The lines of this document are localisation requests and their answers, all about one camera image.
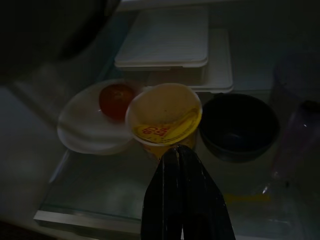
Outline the red tomato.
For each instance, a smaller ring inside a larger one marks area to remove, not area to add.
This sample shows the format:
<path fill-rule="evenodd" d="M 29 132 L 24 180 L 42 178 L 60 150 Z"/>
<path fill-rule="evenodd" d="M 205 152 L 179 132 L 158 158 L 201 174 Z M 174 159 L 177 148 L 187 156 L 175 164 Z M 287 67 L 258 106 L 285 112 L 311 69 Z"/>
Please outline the red tomato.
<path fill-rule="evenodd" d="M 103 114 L 116 122 L 124 122 L 135 91 L 126 84 L 111 84 L 99 94 L 99 106 Z"/>

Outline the white round plate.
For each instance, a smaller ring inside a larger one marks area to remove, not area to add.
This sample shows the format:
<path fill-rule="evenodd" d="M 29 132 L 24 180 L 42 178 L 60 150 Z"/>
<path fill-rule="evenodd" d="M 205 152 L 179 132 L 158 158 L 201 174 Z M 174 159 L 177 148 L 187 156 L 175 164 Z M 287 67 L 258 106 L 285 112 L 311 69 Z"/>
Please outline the white round plate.
<path fill-rule="evenodd" d="M 57 121 L 57 134 L 68 149 L 92 155 L 114 155 L 123 152 L 133 137 L 122 122 L 108 118 L 99 105 L 100 92 L 112 84 L 125 84 L 136 94 L 140 83 L 129 79 L 108 79 L 92 84 L 76 94 L 63 108 Z"/>

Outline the large white lidded container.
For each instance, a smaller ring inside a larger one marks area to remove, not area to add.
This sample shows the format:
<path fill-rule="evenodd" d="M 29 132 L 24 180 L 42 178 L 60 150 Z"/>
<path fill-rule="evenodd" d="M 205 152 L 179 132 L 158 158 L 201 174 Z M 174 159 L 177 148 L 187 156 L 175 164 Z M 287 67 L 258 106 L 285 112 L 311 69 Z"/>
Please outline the large white lidded container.
<path fill-rule="evenodd" d="M 231 92 L 233 74 L 228 31 L 209 30 L 208 62 L 204 67 L 153 71 L 147 79 L 148 86 L 164 83 L 184 84 L 198 93 Z"/>

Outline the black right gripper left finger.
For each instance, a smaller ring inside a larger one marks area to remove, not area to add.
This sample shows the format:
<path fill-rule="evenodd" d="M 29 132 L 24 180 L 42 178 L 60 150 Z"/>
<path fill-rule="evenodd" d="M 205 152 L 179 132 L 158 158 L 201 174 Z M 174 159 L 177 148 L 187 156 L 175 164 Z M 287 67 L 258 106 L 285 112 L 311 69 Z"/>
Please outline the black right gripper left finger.
<path fill-rule="evenodd" d="M 141 240 L 181 240 L 179 155 L 170 148 L 160 158 L 145 191 Z"/>

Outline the black bowl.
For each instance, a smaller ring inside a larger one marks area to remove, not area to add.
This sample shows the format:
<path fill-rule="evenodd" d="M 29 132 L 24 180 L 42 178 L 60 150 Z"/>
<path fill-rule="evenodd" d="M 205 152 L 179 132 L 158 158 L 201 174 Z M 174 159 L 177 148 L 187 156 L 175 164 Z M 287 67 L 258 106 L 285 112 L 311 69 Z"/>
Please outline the black bowl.
<path fill-rule="evenodd" d="M 280 123 L 262 100 L 238 93 L 219 93 L 202 106 L 199 134 L 218 159 L 250 162 L 276 141 Z"/>

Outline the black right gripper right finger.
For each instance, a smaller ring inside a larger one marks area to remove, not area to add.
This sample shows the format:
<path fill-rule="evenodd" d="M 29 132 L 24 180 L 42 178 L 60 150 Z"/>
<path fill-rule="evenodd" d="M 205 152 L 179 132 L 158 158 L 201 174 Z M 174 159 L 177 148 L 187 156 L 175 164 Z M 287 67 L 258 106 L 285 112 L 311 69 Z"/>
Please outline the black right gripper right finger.
<path fill-rule="evenodd" d="M 184 240 L 236 240 L 224 197 L 198 155 L 178 147 Z"/>

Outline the yellow instant noodle cup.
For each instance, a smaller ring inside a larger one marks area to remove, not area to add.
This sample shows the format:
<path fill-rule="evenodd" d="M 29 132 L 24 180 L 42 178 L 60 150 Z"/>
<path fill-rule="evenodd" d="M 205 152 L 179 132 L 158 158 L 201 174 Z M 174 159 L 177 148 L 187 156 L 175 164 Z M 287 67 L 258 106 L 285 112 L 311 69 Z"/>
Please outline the yellow instant noodle cup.
<path fill-rule="evenodd" d="M 196 145 L 203 108 L 188 86 L 164 83 L 137 95 L 125 115 L 126 128 L 149 156 L 159 161 L 170 148 Z"/>

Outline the glass fridge shelf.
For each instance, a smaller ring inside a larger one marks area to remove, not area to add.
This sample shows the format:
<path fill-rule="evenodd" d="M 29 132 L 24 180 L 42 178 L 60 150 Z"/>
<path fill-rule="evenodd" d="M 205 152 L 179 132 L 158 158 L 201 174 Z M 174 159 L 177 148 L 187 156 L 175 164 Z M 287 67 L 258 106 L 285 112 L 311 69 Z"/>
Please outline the glass fridge shelf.
<path fill-rule="evenodd" d="M 228 30 L 235 92 L 270 99 L 272 69 L 287 53 L 320 48 L 313 8 L 225 2 L 209 8 L 211 28 Z M 270 179 L 277 144 L 253 161 L 225 162 L 196 138 L 195 151 L 222 191 L 238 240 L 320 240 L 320 143 L 286 180 Z M 77 239 L 137 239 L 145 191 L 157 163 L 137 144 L 115 155 L 68 151 L 35 214 L 39 225 Z"/>

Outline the small white lidded container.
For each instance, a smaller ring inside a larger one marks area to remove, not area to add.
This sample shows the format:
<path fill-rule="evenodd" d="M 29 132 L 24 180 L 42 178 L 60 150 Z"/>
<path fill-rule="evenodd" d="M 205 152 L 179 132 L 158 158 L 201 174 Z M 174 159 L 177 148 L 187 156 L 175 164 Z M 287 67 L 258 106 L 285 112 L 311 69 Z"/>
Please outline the small white lidded container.
<path fill-rule="evenodd" d="M 118 51 L 119 69 L 201 68 L 209 58 L 209 11 L 204 6 L 141 11 Z"/>

